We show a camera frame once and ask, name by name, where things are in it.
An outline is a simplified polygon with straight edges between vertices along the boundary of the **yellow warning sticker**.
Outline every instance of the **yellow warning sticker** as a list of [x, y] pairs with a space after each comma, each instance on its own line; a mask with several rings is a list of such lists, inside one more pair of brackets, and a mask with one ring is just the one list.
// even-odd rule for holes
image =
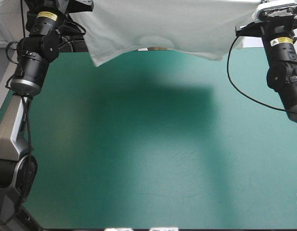
[[37, 17], [46, 17], [52, 19], [53, 21], [56, 21], [58, 18], [56, 14], [48, 11], [41, 11], [40, 13], [38, 13]]
[[271, 46], [278, 45], [280, 43], [291, 43], [294, 44], [294, 41], [291, 38], [288, 37], [280, 37], [280, 38], [275, 38], [274, 40], [270, 41]]

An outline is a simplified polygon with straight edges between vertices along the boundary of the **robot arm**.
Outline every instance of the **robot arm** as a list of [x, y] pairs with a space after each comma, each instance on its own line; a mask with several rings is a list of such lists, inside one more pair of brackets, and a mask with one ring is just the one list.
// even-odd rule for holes
[[22, 206], [37, 173], [32, 147], [24, 138], [31, 101], [41, 92], [49, 64], [59, 56], [63, 35], [82, 35], [68, 13], [93, 10], [91, 0], [25, 0], [30, 35], [17, 46], [17, 69], [10, 79], [15, 91], [0, 124], [0, 229], [41, 231]]
[[261, 4], [254, 22], [237, 27], [237, 36], [262, 38], [269, 70], [268, 87], [277, 92], [290, 120], [297, 123], [297, 54], [294, 29], [297, 29], [297, 4], [278, 0]]

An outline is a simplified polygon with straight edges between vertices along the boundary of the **green mat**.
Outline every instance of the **green mat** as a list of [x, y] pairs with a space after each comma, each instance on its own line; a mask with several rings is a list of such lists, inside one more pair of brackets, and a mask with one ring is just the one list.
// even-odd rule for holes
[[[281, 106], [263, 49], [233, 52], [231, 67]], [[225, 70], [174, 51], [99, 68], [60, 54], [31, 108], [39, 170], [25, 206], [47, 228], [297, 228], [297, 126]]]

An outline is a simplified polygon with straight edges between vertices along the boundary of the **black cable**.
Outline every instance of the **black cable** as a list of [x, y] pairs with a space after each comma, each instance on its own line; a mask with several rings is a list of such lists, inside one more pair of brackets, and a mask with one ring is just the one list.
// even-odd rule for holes
[[24, 19], [23, 0], [20, 0], [20, 10], [21, 10], [21, 14], [22, 14], [23, 36], [24, 36], [24, 38], [25, 38], [25, 19]]
[[19, 66], [19, 68], [22, 70], [22, 66], [20, 66], [19, 63], [13, 61], [10, 57], [9, 57], [9, 48], [11, 48], [11, 46], [13, 44], [17, 44], [18, 45], [18, 42], [17, 41], [12, 41], [12, 42], [9, 42], [9, 44], [6, 46], [5, 48], [5, 55], [7, 57], [7, 59], [12, 63], [12, 64], [16, 64], [17, 66]]
[[235, 90], [238, 91], [238, 92], [239, 92], [240, 94], [242, 94], [243, 96], [245, 96], [246, 98], [252, 100], [253, 102], [256, 102], [256, 103], [258, 103], [258, 104], [260, 104], [260, 105], [263, 105], [263, 106], [265, 106], [265, 107], [271, 108], [271, 109], [276, 110], [276, 111], [289, 112], [289, 113], [297, 114], [297, 112], [294, 112], [294, 111], [291, 111], [291, 110], [287, 110], [287, 109], [278, 108], [278, 107], [274, 107], [274, 106], [268, 105], [268, 104], [266, 104], [266, 103], [263, 103], [263, 102], [261, 102], [261, 101], [258, 101], [258, 100], [256, 100], [256, 99], [252, 98], [251, 96], [248, 96], [248, 95], [245, 94], [244, 92], [242, 92], [242, 91], [235, 85], [235, 83], [232, 81], [231, 76], [230, 76], [229, 66], [230, 66], [230, 58], [231, 58], [231, 52], [232, 52], [233, 46], [235, 45], [235, 43], [236, 43], [236, 41], [238, 40], [239, 37], [240, 37], [240, 36], [237, 36], [237, 37], [234, 39], [234, 41], [233, 41], [233, 43], [232, 43], [232, 45], [231, 45], [229, 54], [228, 54], [228, 56], [227, 56], [227, 64], [226, 64], [227, 77], [228, 77], [230, 83], [232, 84], [232, 86], [235, 88]]
[[23, 187], [23, 191], [22, 191], [22, 193], [20, 195], [20, 198], [18, 200], [18, 203], [16, 204], [16, 211], [19, 211], [20, 206], [24, 202], [24, 198], [25, 198], [25, 195], [26, 195], [27, 190], [28, 190], [28, 175], [29, 175], [29, 171], [30, 171], [30, 163], [31, 163], [31, 156], [32, 156], [32, 154], [31, 154], [32, 141], [31, 141], [31, 130], [30, 130], [30, 122], [29, 122], [29, 110], [28, 110], [29, 103], [25, 102], [24, 96], [21, 96], [21, 98], [22, 98], [22, 102], [23, 102], [23, 106], [24, 106], [24, 112], [25, 112], [25, 122], [26, 122], [26, 125], [27, 125], [29, 148], [28, 148], [28, 164], [27, 164], [27, 170], [25, 172], [25, 184], [24, 184], [24, 187]]
[[[8, 51], [9, 51], [9, 48], [10, 48], [13, 44], [18, 44], [18, 42], [17, 42], [17, 41], [12, 41], [12, 42], [10, 42], [10, 43], [7, 45], [7, 47], [5, 48], [6, 56], [7, 56], [8, 60], [9, 60], [11, 63], [16, 64], [17, 66], [19, 66], [20, 70], [23, 71], [22, 66], [21, 66], [19, 63], [13, 61], [13, 60], [9, 57]], [[27, 170], [26, 170], [26, 173], [25, 173], [24, 187], [23, 187], [23, 191], [22, 191], [22, 193], [21, 193], [21, 195], [20, 195], [20, 198], [19, 198], [17, 204], [15, 205], [15, 210], [16, 210], [16, 212], [18, 212], [19, 209], [20, 209], [21, 204], [24, 202], [24, 197], [25, 197], [25, 195], [26, 195], [26, 193], [27, 193], [27, 190], [28, 190], [28, 175], [29, 175], [29, 171], [30, 171], [30, 163], [31, 163], [31, 156], [32, 156], [32, 154], [31, 154], [31, 151], [32, 151], [32, 141], [31, 141], [31, 129], [30, 129], [30, 122], [29, 122], [29, 110], [28, 110], [29, 103], [26, 103], [26, 102], [25, 102], [25, 97], [28, 97], [28, 96], [22, 95], [22, 94], [21, 94], [20, 92], [18, 92], [16, 89], [13, 89], [13, 88], [11, 88], [11, 87], [9, 86], [9, 83], [10, 83], [11, 79], [13, 78], [13, 76], [14, 76], [14, 75], [12, 75], [11, 77], [9, 77], [9, 79], [6, 81], [6, 85], [5, 85], [5, 87], [6, 87], [7, 89], [10, 89], [10, 90], [15, 91], [15, 92], [16, 92], [17, 94], [19, 94], [20, 97], [22, 98], [22, 103], [23, 103], [23, 106], [24, 106], [24, 113], [25, 113], [25, 122], [26, 122], [26, 125], [27, 125], [27, 132], [28, 132], [28, 145], [29, 145], [29, 147], [28, 147], [28, 164], [27, 164]]]

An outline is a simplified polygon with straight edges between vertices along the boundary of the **white t-shirt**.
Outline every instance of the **white t-shirt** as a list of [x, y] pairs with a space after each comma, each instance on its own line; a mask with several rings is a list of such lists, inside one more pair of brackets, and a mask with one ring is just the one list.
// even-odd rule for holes
[[122, 53], [166, 47], [212, 60], [228, 53], [235, 26], [252, 22], [260, 0], [95, 0], [72, 14], [87, 30], [95, 66]]

